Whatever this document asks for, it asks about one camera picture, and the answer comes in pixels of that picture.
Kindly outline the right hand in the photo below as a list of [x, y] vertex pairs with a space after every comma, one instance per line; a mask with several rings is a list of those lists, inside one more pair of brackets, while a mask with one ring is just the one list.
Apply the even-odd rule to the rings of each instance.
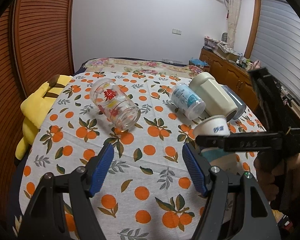
[[[284, 174], [284, 165], [281, 163], [271, 172], [263, 169], [260, 158], [254, 160], [254, 167], [257, 172], [258, 183], [269, 202], [275, 200], [279, 193], [279, 186], [275, 185], [275, 178]], [[300, 153], [287, 160], [287, 176], [293, 179], [291, 200], [296, 199], [300, 194]]]

